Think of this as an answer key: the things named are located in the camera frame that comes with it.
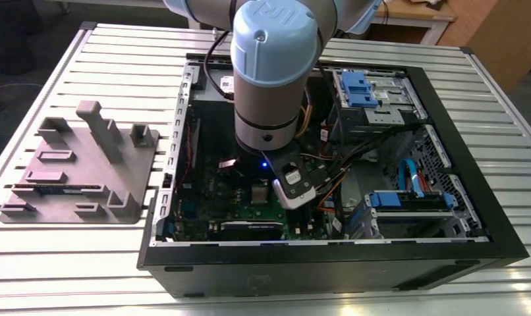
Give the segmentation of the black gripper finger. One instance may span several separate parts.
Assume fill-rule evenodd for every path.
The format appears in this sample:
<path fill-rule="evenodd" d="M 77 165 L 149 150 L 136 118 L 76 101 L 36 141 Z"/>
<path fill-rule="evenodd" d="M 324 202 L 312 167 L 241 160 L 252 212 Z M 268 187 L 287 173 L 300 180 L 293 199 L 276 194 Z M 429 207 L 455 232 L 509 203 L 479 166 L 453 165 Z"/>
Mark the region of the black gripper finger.
<path fill-rule="evenodd" d="M 241 157 L 220 160 L 217 164 L 217 176 L 232 188 L 248 188 L 253 176 L 252 167 L 247 159 Z"/>

